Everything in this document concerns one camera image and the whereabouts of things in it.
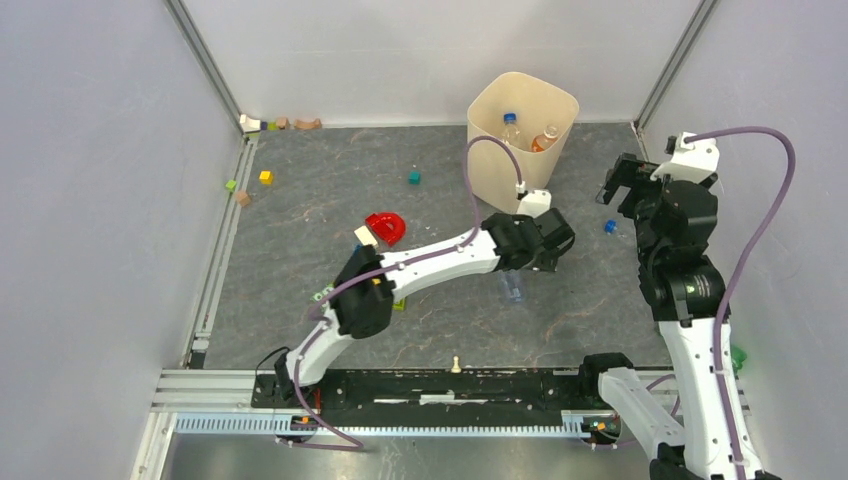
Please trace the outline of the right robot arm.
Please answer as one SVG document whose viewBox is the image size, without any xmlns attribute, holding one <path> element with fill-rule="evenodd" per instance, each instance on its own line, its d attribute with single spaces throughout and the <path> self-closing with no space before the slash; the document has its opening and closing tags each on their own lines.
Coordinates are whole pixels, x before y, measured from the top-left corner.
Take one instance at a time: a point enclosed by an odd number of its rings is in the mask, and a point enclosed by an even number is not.
<svg viewBox="0 0 848 480">
<path fill-rule="evenodd" d="M 771 479 L 747 431 L 732 370 L 729 289 L 706 254 L 717 225 L 715 173 L 671 173 L 623 153 L 597 195 L 636 231 L 640 290 L 673 365 L 683 419 L 676 420 L 641 384 L 620 353 L 585 357 L 577 382 L 580 400 L 607 404 L 648 457 L 653 479 Z"/>
</svg>

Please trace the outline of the clear long plastic bottle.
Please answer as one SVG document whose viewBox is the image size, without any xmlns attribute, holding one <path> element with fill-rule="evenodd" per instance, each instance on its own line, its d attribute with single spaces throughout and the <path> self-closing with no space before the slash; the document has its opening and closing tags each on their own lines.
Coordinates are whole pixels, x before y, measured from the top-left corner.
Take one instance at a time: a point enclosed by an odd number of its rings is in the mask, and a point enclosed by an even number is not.
<svg viewBox="0 0 848 480">
<path fill-rule="evenodd" d="M 503 115 L 503 130 L 501 140 L 515 148 L 521 148 L 523 138 L 517 122 L 517 115 L 514 112 L 508 112 Z"/>
</svg>

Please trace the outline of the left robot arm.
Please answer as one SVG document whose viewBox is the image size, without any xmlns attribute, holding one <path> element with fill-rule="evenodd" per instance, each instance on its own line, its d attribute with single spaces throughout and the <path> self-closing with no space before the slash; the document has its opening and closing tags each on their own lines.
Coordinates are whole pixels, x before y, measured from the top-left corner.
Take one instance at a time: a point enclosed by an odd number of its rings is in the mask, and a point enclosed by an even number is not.
<svg viewBox="0 0 848 480">
<path fill-rule="evenodd" d="M 313 331 L 275 361 L 276 394 L 290 407 L 306 405 L 330 364 L 354 341 L 385 330 L 394 304 L 409 295 L 496 271 L 553 272 L 575 239 L 573 228 L 552 208 L 537 217 L 495 213 L 463 234 L 413 250 L 359 248 L 330 293 L 307 310 L 316 323 Z"/>
</svg>

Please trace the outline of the green plastic bottle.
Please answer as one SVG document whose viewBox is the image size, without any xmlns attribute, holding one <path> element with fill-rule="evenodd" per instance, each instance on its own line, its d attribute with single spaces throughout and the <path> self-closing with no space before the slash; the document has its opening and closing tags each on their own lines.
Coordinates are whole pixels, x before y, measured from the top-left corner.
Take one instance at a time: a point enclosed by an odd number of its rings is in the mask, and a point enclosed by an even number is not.
<svg viewBox="0 0 848 480">
<path fill-rule="evenodd" d="M 747 353 L 737 345 L 730 345 L 730 359 L 732 370 L 735 375 L 737 375 L 744 367 L 744 364 L 748 358 Z"/>
</svg>

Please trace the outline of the clear bottle purple label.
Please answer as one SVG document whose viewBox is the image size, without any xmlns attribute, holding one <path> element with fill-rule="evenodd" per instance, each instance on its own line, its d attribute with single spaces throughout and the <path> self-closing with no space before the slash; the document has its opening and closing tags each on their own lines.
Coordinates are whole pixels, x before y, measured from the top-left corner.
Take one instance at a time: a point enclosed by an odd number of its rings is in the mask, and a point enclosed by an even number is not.
<svg viewBox="0 0 848 480">
<path fill-rule="evenodd" d="M 518 304 L 525 300 L 526 293 L 520 270 L 500 271 L 498 278 L 506 302 Z"/>
</svg>

